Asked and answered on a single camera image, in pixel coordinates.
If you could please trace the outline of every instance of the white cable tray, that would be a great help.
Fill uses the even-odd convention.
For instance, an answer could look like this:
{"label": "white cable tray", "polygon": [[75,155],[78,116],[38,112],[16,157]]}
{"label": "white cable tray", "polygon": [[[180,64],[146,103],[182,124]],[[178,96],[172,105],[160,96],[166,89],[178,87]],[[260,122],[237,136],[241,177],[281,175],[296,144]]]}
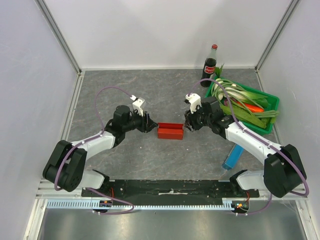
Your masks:
{"label": "white cable tray", "polygon": [[[127,210],[131,206],[116,205],[112,207],[99,206],[100,200],[91,199],[48,199],[47,209],[97,209],[97,210]],[[136,205],[136,210],[234,210],[231,200],[222,200],[222,205]]]}

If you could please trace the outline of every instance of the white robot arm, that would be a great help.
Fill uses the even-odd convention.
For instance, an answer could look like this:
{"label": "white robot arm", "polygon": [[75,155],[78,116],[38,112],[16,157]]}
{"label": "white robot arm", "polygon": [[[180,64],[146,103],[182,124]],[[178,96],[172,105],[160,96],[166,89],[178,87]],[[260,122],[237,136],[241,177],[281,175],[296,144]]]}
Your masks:
{"label": "white robot arm", "polygon": [[[43,177],[54,183],[58,175],[57,185],[68,192],[77,187],[99,189],[107,176],[98,171],[85,170],[86,161],[104,150],[118,146],[125,139],[126,132],[138,129],[142,133],[148,133],[158,126],[150,119],[149,113],[143,110],[146,101],[135,96],[131,99],[134,100],[133,111],[125,105],[117,106],[113,119],[97,134],[79,141],[59,141],[43,170]],[[70,154],[70,161],[59,172],[67,154]]]}
{"label": "white robot arm", "polygon": [[281,146],[271,142],[247,129],[242,122],[235,122],[231,115],[224,115],[219,102],[213,96],[201,101],[199,95],[191,93],[185,97],[185,102],[190,104],[190,110],[184,113],[186,128],[194,131],[205,126],[210,127],[215,134],[241,146],[263,164],[264,170],[252,172],[242,170],[232,176],[230,181],[233,181],[235,191],[268,189],[276,197],[282,198],[302,183],[298,173],[274,149],[287,156],[304,178],[307,178],[299,153],[294,146],[290,144]]}

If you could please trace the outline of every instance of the bottle label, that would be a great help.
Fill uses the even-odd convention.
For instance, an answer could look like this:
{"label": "bottle label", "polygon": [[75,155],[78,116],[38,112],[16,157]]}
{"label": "bottle label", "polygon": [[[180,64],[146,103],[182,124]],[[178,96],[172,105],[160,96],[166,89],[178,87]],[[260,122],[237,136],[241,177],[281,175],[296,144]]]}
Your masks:
{"label": "bottle label", "polygon": [[204,72],[207,74],[213,74],[215,72],[215,66],[205,66]]}

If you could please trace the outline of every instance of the red container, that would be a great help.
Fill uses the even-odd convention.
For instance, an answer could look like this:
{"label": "red container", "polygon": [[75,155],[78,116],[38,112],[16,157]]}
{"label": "red container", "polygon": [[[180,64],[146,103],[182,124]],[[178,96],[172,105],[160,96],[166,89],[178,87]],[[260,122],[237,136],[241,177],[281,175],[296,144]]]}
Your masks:
{"label": "red container", "polygon": [[158,139],[176,139],[184,138],[184,124],[158,122]]}

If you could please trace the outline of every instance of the green plastic crate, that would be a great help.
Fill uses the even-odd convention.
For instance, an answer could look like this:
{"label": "green plastic crate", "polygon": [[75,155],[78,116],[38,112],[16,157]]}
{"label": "green plastic crate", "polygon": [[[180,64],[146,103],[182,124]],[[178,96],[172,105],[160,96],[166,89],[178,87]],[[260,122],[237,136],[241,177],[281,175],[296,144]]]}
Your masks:
{"label": "green plastic crate", "polygon": [[[256,90],[252,87],[249,87],[249,86],[246,86],[246,85],[242,85],[240,83],[237,83],[237,82],[234,82],[235,84],[238,84],[239,86],[243,87],[245,90],[249,91],[249,92],[252,92],[252,93],[256,93],[256,94],[261,94],[261,95],[264,95],[264,96],[267,96],[266,100],[268,101],[268,107],[265,108],[264,110],[265,111],[269,111],[269,110],[277,110],[278,109],[278,105],[279,105],[279,98],[277,96],[273,96],[271,94],[268,94],[268,93],[265,93],[263,91],[259,91],[259,90]],[[213,86],[213,82],[211,83],[205,97],[210,97],[211,96],[211,88]],[[247,122],[243,122],[243,124],[251,129],[252,131],[254,131],[255,133],[259,134],[259,135],[265,135],[265,134],[269,134],[272,132],[272,126],[274,125],[273,123],[269,123],[266,128],[261,128],[261,127],[258,127],[256,125],[252,125],[250,123],[247,123]]]}

